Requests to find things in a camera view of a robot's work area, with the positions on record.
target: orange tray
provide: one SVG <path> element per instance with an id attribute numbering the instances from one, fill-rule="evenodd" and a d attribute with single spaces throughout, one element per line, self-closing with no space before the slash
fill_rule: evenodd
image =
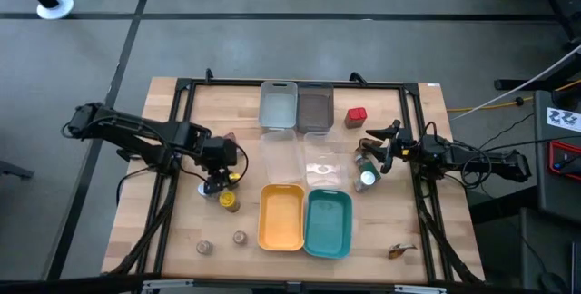
<path id="1" fill-rule="evenodd" d="M 258 243 L 265 250 L 298 250 L 304 244 L 305 190 L 294 184 L 262 188 Z"/>

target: white base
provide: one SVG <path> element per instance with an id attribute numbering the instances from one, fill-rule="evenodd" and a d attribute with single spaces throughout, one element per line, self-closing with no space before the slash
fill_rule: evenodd
<path id="1" fill-rule="evenodd" d="M 59 19 L 63 18 L 73 10 L 73 0 L 59 0 L 60 3 L 55 8 L 45 8 L 42 5 L 36 7 L 36 13 L 43 19 Z"/>

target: gray floor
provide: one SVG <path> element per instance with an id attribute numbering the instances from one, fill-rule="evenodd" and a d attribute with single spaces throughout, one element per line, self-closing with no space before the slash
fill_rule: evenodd
<path id="1" fill-rule="evenodd" d="M 559 0 L 574 11 L 579 0 Z M 76 13 L 132 13 L 138 0 L 75 0 Z M 0 0 L 0 13 L 35 10 L 34 0 Z M 547 0 L 148 0 L 145 13 L 550 14 Z M 78 176 L 87 143 L 59 128 L 76 105 L 102 101 L 115 74 L 129 20 L 0 19 L 0 159 L 36 170 L 30 181 L 0 180 L 0 279 L 38 279 Z M 526 79 L 564 53 L 551 23 L 409 21 L 142 20 L 115 108 L 139 113 L 154 76 L 441 83 L 448 107 L 498 95 L 499 77 Z M 480 144 L 530 113 L 530 104 L 474 113 L 454 136 Z M 495 143 L 532 139 L 532 120 Z M 532 147 L 523 147 L 530 160 Z M 115 212 L 114 186 L 126 163 L 104 145 L 64 277 L 98 274 Z M 492 177 L 503 195 L 534 184 Z M 482 200 L 477 193 L 471 201 Z M 477 228 L 490 234 L 494 226 Z M 485 265 L 502 264 L 486 242 Z"/>

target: blue bin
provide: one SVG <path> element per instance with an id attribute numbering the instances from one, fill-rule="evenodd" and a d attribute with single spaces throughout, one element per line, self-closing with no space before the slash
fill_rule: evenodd
<path id="1" fill-rule="evenodd" d="M 304 249 L 312 256 L 341 259 L 351 251 L 353 205 L 342 191 L 313 190 L 305 221 Z"/>

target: dark gray plastic container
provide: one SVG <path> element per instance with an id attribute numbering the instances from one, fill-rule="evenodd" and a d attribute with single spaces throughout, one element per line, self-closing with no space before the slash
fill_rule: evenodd
<path id="1" fill-rule="evenodd" d="M 297 124 L 295 82 L 263 82 L 258 122 L 266 129 L 291 129 Z"/>
<path id="2" fill-rule="evenodd" d="M 298 131 L 301 133 L 326 132 L 334 122 L 333 84 L 299 83 Z"/>

